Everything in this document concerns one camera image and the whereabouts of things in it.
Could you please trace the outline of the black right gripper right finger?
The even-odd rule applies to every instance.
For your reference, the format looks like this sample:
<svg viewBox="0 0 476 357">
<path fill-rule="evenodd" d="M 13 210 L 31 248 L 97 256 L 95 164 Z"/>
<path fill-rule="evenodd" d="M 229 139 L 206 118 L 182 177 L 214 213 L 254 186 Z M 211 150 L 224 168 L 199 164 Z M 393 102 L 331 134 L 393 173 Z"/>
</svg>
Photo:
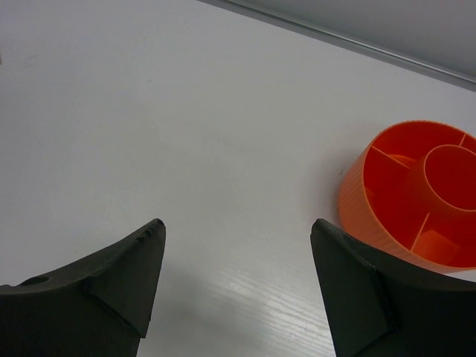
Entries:
<svg viewBox="0 0 476 357">
<path fill-rule="evenodd" d="M 337 356 L 474 356 L 475 283 L 317 219 L 312 254 Z"/>
</svg>

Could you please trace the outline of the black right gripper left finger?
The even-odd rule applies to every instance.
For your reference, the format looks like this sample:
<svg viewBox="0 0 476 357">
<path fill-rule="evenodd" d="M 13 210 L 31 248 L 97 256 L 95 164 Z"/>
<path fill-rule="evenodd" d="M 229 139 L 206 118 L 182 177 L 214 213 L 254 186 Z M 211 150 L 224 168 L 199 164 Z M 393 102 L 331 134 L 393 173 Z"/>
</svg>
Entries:
<svg viewBox="0 0 476 357">
<path fill-rule="evenodd" d="M 1 355 L 136 356 L 165 242 L 164 223 L 153 219 L 62 268 L 1 286 Z"/>
</svg>

